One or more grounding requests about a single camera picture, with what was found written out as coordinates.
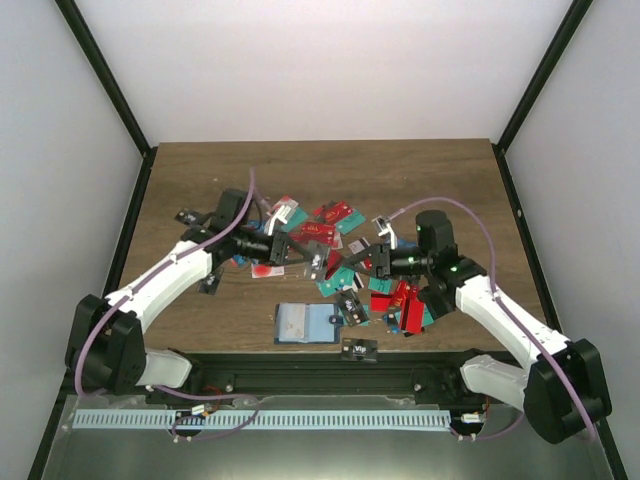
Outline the white card orange logo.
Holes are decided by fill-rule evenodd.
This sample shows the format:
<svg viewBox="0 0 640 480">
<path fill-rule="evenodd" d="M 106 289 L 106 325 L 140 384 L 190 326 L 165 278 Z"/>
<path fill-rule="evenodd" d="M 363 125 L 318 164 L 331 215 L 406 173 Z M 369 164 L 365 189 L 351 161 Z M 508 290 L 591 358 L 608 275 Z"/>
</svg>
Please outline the white card orange logo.
<svg viewBox="0 0 640 480">
<path fill-rule="evenodd" d="M 303 340 L 306 336 L 306 305 L 287 303 L 278 312 L 279 338 L 282 341 Z"/>
</svg>

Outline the blue leather card holder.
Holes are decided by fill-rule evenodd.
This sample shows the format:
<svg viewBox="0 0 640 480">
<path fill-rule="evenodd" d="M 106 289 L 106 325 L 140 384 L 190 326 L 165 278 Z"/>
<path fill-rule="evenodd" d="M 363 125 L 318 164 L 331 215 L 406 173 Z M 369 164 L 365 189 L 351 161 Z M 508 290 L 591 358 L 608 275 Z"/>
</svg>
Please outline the blue leather card holder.
<svg viewBox="0 0 640 480">
<path fill-rule="evenodd" d="M 306 336 L 303 340 L 282 341 L 279 338 L 278 312 L 280 303 L 276 305 L 274 315 L 275 344 L 337 344 L 340 341 L 340 329 L 345 321 L 338 306 L 334 303 L 316 303 L 306 305 Z"/>
</svg>

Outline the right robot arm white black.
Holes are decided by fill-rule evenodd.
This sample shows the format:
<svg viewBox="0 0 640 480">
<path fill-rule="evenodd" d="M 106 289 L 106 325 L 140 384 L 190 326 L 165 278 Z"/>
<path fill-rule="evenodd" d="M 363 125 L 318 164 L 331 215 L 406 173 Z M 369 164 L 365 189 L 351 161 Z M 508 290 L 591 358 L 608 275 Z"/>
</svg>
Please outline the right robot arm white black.
<svg viewBox="0 0 640 480">
<path fill-rule="evenodd" d="M 444 378 L 447 396 L 465 403 L 476 394 L 519 410 L 550 444 L 581 432 L 596 435 L 597 423 L 612 412 L 600 353 L 586 339 L 572 341 L 536 319 L 496 284 L 485 269 L 460 254 L 447 214 L 425 210 L 415 217 L 416 243 L 399 245 L 388 219 L 374 223 L 386 242 L 372 244 L 341 264 L 376 280 L 395 280 L 399 290 L 387 317 L 409 335 L 422 331 L 422 318 L 459 311 L 486 329 L 514 358 L 512 365 L 489 354 L 470 353 Z"/>
</svg>

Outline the black VIP card passed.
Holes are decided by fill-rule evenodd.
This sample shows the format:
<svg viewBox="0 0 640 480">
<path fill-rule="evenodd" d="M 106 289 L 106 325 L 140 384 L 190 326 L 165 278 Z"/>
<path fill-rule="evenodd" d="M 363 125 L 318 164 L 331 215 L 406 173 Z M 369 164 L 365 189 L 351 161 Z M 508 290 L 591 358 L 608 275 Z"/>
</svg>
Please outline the black VIP card passed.
<svg viewBox="0 0 640 480">
<path fill-rule="evenodd" d="M 310 240 L 307 252 L 308 262 L 305 266 L 305 277 L 314 282 L 323 282 L 326 278 L 330 247 L 316 240 Z"/>
</svg>

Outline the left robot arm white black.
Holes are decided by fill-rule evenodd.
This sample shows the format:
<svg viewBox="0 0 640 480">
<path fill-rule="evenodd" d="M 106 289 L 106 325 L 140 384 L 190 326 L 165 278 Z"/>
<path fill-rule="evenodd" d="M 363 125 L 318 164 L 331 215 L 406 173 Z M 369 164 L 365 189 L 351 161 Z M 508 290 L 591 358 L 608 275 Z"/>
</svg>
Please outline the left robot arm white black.
<svg viewBox="0 0 640 480">
<path fill-rule="evenodd" d="M 176 215 L 186 231 L 169 253 L 128 285 L 103 298 L 84 297 L 77 305 L 65 363 L 76 392 L 95 385 L 97 394 L 123 395 L 136 387 L 168 387 L 181 403 L 196 402 L 204 392 L 203 377 L 192 362 L 173 350 L 148 349 L 144 335 L 157 317 L 192 285 L 206 289 L 224 263 L 234 256 L 265 266 L 290 264 L 288 252 L 301 260 L 310 253 L 283 231 L 297 209 L 278 203 L 262 228 L 248 224 L 255 200 L 251 193 L 226 189 L 209 213 L 183 209 Z"/>
</svg>

